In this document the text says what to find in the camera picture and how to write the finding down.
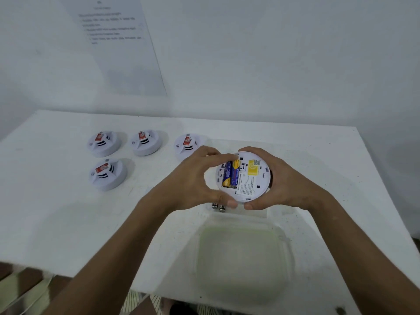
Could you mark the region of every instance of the smoke detector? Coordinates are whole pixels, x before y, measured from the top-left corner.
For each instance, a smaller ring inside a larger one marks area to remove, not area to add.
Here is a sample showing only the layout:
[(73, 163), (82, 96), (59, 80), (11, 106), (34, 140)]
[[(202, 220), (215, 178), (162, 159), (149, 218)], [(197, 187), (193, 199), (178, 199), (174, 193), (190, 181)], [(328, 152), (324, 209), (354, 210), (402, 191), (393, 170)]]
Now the smoke detector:
[(89, 172), (92, 185), (102, 191), (119, 186), (127, 176), (127, 168), (119, 159), (105, 159)]
[(162, 140), (157, 131), (147, 129), (136, 133), (131, 138), (131, 146), (137, 156), (147, 156), (157, 151), (162, 145)]
[(188, 133), (175, 139), (173, 148), (179, 161), (191, 156), (203, 144), (203, 139), (195, 133)]
[(217, 187), (240, 203), (263, 195), (270, 185), (270, 168), (251, 152), (237, 152), (238, 159), (221, 164), (216, 170)]
[(100, 131), (89, 138), (87, 148), (96, 157), (106, 157), (115, 153), (121, 146), (121, 140), (114, 131)]

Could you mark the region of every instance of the white table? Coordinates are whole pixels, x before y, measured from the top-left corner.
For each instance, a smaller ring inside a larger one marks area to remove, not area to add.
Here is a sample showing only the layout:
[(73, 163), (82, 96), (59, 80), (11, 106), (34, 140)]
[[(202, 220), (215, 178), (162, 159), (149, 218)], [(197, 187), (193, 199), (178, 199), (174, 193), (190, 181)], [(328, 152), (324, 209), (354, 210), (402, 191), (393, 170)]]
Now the white table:
[[(141, 129), (159, 130), (163, 136), (163, 147), (153, 156), (136, 157), (126, 143), (127, 135)], [(98, 159), (85, 144), (100, 130), (116, 131), (123, 138), (123, 146), (112, 157), (122, 158), (129, 169), (126, 181), (106, 193), (89, 185), (87, 177)], [(317, 183), (325, 182), (323, 186), (378, 247), (420, 286), (420, 256), (362, 139), (356, 128), (339, 126), (37, 111), (0, 143), (0, 261), (74, 276), (121, 225), (145, 190), (177, 165), (172, 143), (186, 132), (210, 139), (284, 146), (289, 152), (281, 156)], [(300, 158), (300, 152), (309, 158)], [(339, 305), (331, 304), (329, 297), (304, 296), (304, 292), (299, 296), (298, 291), (276, 305), (247, 308), (207, 298), (194, 286), (192, 275), (183, 267), (182, 255), (205, 219), (203, 212), (203, 208), (194, 208), (166, 219), (147, 251), (133, 289), (243, 312), (268, 314), (282, 310), (285, 314), (303, 314), (312, 307), (313, 313), (335, 313), (334, 307)], [(318, 232), (306, 212), (294, 212)], [(294, 227), (293, 223), (285, 225), (291, 238)], [(326, 268), (326, 274), (334, 268), (328, 253), (307, 259), (304, 268)], [(305, 281), (305, 287), (320, 283), (315, 271)], [(344, 282), (339, 278), (337, 281), (348, 314), (356, 313)]]

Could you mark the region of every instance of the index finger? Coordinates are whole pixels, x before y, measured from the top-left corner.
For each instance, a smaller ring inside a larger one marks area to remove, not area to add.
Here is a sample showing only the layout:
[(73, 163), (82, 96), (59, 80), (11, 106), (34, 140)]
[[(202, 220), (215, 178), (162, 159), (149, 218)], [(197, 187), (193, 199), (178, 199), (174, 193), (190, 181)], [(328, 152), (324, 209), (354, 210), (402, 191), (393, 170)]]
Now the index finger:
[(257, 156), (260, 156), (261, 159), (264, 160), (268, 164), (269, 167), (271, 166), (271, 164), (273, 164), (274, 159), (276, 158), (271, 153), (265, 151), (262, 148), (249, 146), (249, 147), (240, 148), (238, 151), (248, 151), (248, 152), (252, 152), (253, 154), (256, 154)]
[(204, 157), (204, 156), (212, 156), (215, 154), (220, 154), (220, 152), (216, 148), (213, 148), (213, 147), (201, 146), (193, 154), (199, 157)]
[(206, 157), (205, 166), (207, 168), (216, 167), (228, 161), (234, 161), (238, 159), (237, 154), (217, 154), (214, 156)]

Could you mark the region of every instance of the fingernail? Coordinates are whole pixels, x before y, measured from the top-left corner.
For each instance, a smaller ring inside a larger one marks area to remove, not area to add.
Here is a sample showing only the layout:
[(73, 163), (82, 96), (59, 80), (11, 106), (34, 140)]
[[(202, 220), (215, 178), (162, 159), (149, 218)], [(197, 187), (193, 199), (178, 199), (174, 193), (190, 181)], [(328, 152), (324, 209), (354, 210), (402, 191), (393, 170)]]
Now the fingernail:
[(228, 200), (228, 207), (229, 208), (236, 208), (238, 206), (238, 203), (234, 200)]

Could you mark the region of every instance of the finger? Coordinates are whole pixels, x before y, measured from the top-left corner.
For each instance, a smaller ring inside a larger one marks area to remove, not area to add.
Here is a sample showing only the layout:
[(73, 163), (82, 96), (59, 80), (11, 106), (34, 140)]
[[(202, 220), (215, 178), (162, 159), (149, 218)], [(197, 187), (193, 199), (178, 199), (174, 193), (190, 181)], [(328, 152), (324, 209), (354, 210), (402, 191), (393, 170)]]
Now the finger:
[(261, 159), (264, 160), (268, 164), (268, 166), (273, 164), (276, 158), (275, 156), (265, 151), (264, 149), (256, 148), (256, 147), (244, 147), (244, 148), (240, 148), (239, 151), (248, 151), (248, 152), (252, 152), (253, 154), (256, 154), (257, 156), (260, 156)]
[(236, 159), (238, 159), (237, 154), (217, 154), (214, 156), (208, 156), (205, 161), (205, 166), (207, 168), (211, 168)]
[(244, 204), (244, 208), (246, 210), (263, 210), (276, 204), (274, 193), (269, 191), (253, 201), (246, 202)]
[(216, 148), (213, 148), (213, 147), (201, 146), (193, 154), (199, 157), (204, 157), (204, 156), (212, 156), (215, 154), (220, 154), (220, 152)]
[(217, 203), (218, 205), (224, 205), (229, 208), (236, 208), (238, 206), (238, 202), (226, 192), (210, 188), (207, 191), (207, 202)]

